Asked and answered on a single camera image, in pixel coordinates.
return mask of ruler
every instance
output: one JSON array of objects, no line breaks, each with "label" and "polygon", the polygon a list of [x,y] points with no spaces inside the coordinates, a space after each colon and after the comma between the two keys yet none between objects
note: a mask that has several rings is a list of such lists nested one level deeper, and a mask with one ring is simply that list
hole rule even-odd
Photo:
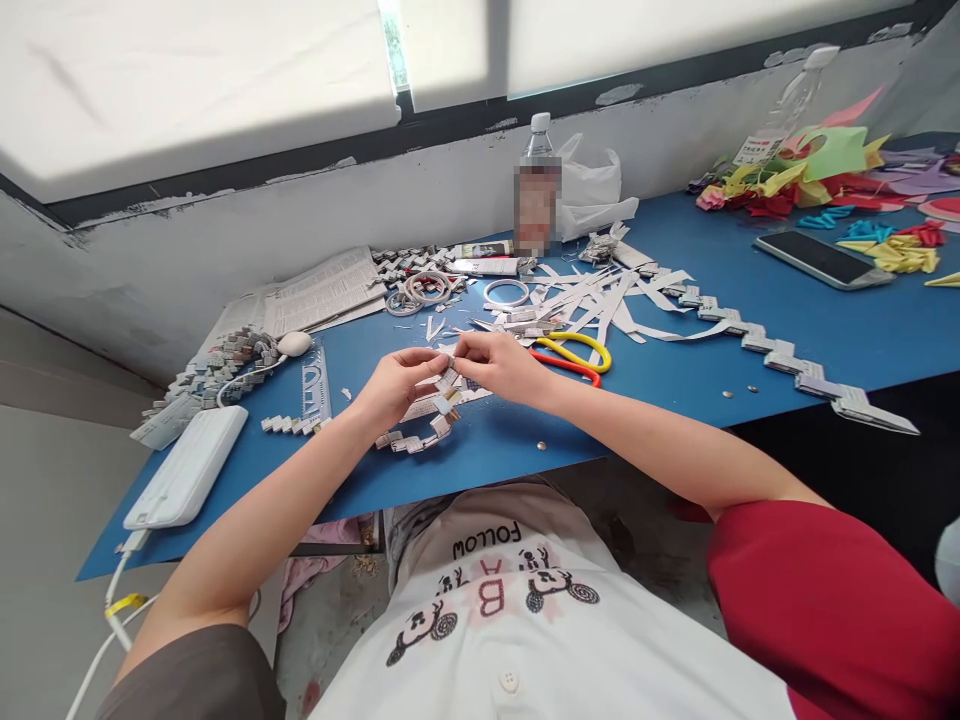
[{"label": "ruler", "polygon": [[314,338],[313,348],[304,353],[300,368],[303,380],[304,420],[326,420],[333,415],[330,409],[330,381],[327,378],[327,356],[323,340]]}]

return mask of white mouse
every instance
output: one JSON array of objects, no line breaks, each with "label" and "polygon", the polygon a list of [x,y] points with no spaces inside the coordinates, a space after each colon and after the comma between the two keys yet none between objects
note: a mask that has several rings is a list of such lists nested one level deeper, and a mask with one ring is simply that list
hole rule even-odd
[{"label": "white mouse", "polygon": [[291,332],[284,335],[283,339],[277,343],[277,350],[288,357],[300,357],[310,349],[311,345],[313,345],[313,338],[307,333]]}]

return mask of blue tabletop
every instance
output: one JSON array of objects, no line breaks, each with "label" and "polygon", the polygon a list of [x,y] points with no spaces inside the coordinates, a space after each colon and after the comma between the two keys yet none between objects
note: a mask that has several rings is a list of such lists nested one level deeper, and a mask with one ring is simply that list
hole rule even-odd
[{"label": "blue tabletop", "polygon": [[[855,213],[832,231],[805,232],[834,241],[865,216]],[[791,221],[799,217],[795,213]],[[904,228],[923,222],[924,216],[908,208],[877,219]],[[702,294],[715,295],[722,307],[737,308],[744,320],[766,326],[769,337],[794,342],[797,357],[822,363],[828,379],[869,391],[960,369],[960,291],[923,286],[931,277],[960,271],[960,237],[947,235],[934,275],[901,275],[888,286],[841,292],[751,246],[757,235],[791,228],[793,222],[751,220],[744,212],[706,213],[694,207],[693,197],[678,193],[641,203],[628,223],[626,242],[662,266],[686,270]],[[509,236],[501,233],[489,239]],[[549,258],[548,264],[561,274],[572,274],[570,263],[560,258]],[[473,285],[463,302],[443,315],[433,313],[436,321],[443,317],[447,326],[466,329],[468,317],[489,319],[489,313],[480,310],[484,282]],[[663,312],[644,296],[631,296],[627,304],[642,325],[684,335],[709,327],[695,313]],[[420,326],[426,318],[427,311],[409,318],[379,313],[322,333],[334,413],[348,403],[340,389],[356,395],[381,356],[426,344],[425,328]],[[690,343],[651,339],[639,345],[611,327],[607,346],[614,361],[603,377],[606,389],[717,427],[821,402],[794,390],[791,375],[764,368],[763,356],[742,350],[738,338],[718,336]],[[184,527],[154,533],[130,567],[183,557],[206,528],[306,442],[260,429],[265,417],[300,414],[300,384],[300,363],[291,361],[244,399],[250,418],[200,515]],[[759,392],[749,392],[750,385]],[[724,391],[733,397],[724,397]],[[563,421],[496,397],[463,406],[461,415],[454,432],[433,449],[416,455],[371,450],[320,519],[352,517],[608,452]],[[404,433],[431,434],[428,420],[406,423]],[[537,449],[541,441],[545,451]],[[113,571],[114,550],[128,534],[123,518],[166,452],[154,453],[147,461],[78,579]]]}]

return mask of red sleeve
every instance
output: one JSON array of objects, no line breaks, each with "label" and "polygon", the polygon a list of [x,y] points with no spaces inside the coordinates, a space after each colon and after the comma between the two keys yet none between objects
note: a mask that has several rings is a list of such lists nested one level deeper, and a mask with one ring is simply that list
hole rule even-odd
[{"label": "red sleeve", "polygon": [[730,642],[787,683],[798,717],[805,701],[837,720],[960,708],[960,610],[859,520],[802,502],[731,508],[709,572]]}]

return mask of plastic bag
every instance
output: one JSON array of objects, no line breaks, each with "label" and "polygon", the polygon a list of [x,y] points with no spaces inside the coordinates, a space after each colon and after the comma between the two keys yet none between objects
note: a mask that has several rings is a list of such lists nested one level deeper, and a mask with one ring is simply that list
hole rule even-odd
[{"label": "plastic bag", "polygon": [[591,148],[577,133],[557,155],[563,161],[563,197],[557,203],[563,242],[636,214],[637,198],[620,201],[620,158],[613,150]]}]

